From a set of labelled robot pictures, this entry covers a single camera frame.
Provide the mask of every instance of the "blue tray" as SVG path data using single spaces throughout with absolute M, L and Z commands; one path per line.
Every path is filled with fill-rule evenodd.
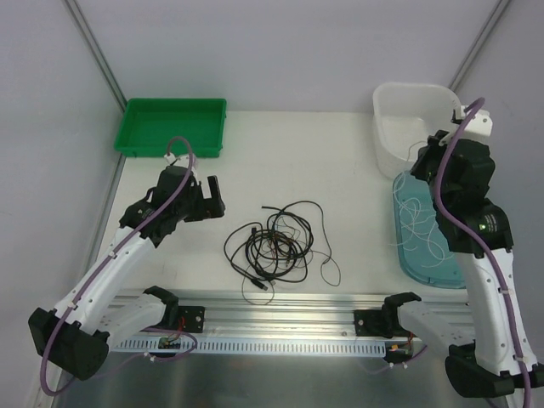
M 428 190 L 428 185 L 424 181 L 415 179 L 410 173 L 399 174 L 393 182 L 393 189 L 396 192 L 394 203 L 394 222 L 397 235 L 397 244 L 399 251 L 399 262 L 402 270 L 412 279 L 429 286 L 442 287 L 447 289 L 462 289 L 465 287 L 465 280 L 462 277 L 461 270 L 452 253 L 448 249 L 448 243 L 438 226 L 434 226 L 436 212 L 433 210 L 433 201 Z M 416 218 L 416 223 L 412 226 L 418 234 L 427 234 L 430 241 L 436 242 L 444 251 L 444 258 L 439 266 L 439 260 L 433 257 L 428 248 L 428 243 L 414 236 L 410 229 L 402 228 L 402 224 L 412 224 L 412 216 L 408 210 L 400 211 L 401 206 L 406 205 L 409 208 L 417 206 L 418 199 L 421 203 L 421 211 Z M 430 244 L 435 255 L 441 257 L 442 252 L 434 245 Z

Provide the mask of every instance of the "perforated metal strip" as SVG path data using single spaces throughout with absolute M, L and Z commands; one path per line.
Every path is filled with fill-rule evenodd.
M 134 336 L 119 344 L 114 351 L 138 353 L 172 353 L 189 349 L 192 342 L 180 338 L 176 349 L 159 348 L 160 337 Z M 335 355 L 346 357 L 383 357 L 385 343 L 366 340 L 290 340 L 265 338 L 207 337 L 199 340 L 193 353 L 203 354 L 268 354 L 268 355 Z

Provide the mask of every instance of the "white bin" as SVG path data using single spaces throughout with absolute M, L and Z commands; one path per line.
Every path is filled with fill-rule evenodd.
M 426 83 L 387 82 L 376 88 L 374 147 L 380 171 L 390 179 L 409 170 L 421 146 L 438 130 L 451 130 L 453 110 L 461 105 L 448 88 Z

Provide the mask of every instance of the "gray floor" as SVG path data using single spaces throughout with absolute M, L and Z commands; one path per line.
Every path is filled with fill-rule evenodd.
M 130 354 L 112 353 L 103 367 L 115 368 Z M 430 354 L 404 370 L 380 375 L 367 369 L 382 360 L 194 354 L 173 363 L 137 359 L 117 374 L 76 382 L 54 408 L 249 408 L 406 407 L 484 408 L 462 399 Z

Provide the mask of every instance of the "blue lid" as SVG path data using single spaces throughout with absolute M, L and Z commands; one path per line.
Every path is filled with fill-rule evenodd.
M 408 172 L 399 174 L 393 182 L 393 203 L 402 270 L 424 285 L 464 288 L 459 265 L 436 225 L 427 183 Z

